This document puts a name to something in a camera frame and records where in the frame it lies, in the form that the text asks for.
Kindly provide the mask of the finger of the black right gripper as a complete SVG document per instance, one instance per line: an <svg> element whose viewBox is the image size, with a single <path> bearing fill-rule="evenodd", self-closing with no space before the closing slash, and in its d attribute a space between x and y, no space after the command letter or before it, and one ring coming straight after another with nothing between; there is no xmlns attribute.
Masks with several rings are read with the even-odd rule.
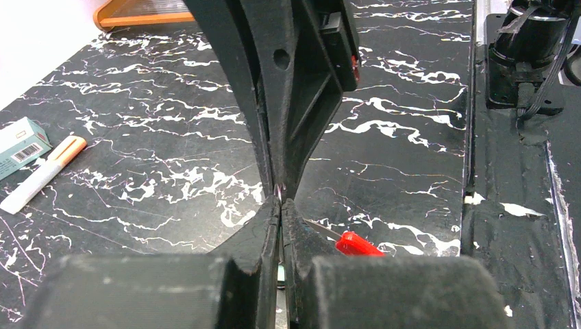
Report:
<svg viewBox="0 0 581 329"><path fill-rule="evenodd" d="M358 35L348 1L243 1L258 57L244 112L266 195L295 197L306 163L357 88Z"/></svg>
<svg viewBox="0 0 581 329"><path fill-rule="evenodd" d="M260 63L240 1L185 1L217 56L251 137L265 195L273 194Z"/></svg>

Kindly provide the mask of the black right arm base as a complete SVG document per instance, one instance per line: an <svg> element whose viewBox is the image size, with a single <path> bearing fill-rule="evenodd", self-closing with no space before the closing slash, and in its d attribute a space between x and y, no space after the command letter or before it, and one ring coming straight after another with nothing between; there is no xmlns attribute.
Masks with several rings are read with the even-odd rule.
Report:
<svg viewBox="0 0 581 329"><path fill-rule="evenodd" d="M486 18L486 103L488 108L510 109L527 121L536 114L554 116L565 108L558 82L561 70L575 84L570 59L580 4L563 8L552 4L510 5L505 14Z"/></svg>

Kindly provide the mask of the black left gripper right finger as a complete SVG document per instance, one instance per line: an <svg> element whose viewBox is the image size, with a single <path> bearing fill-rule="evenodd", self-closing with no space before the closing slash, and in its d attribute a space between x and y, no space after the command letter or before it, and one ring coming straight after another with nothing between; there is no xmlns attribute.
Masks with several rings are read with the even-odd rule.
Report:
<svg viewBox="0 0 581 329"><path fill-rule="evenodd" d="M281 210L291 328L512 328L490 273L465 256L346 256L293 200Z"/></svg>

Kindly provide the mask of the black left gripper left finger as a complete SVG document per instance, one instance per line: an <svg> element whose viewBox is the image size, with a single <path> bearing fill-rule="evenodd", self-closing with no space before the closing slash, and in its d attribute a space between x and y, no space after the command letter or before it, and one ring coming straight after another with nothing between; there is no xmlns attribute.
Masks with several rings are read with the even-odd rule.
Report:
<svg viewBox="0 0 581 329"><path fill-rule="evenodd" d="M281 204L206 254L61 258L22 328L274 328Z"/></svg>

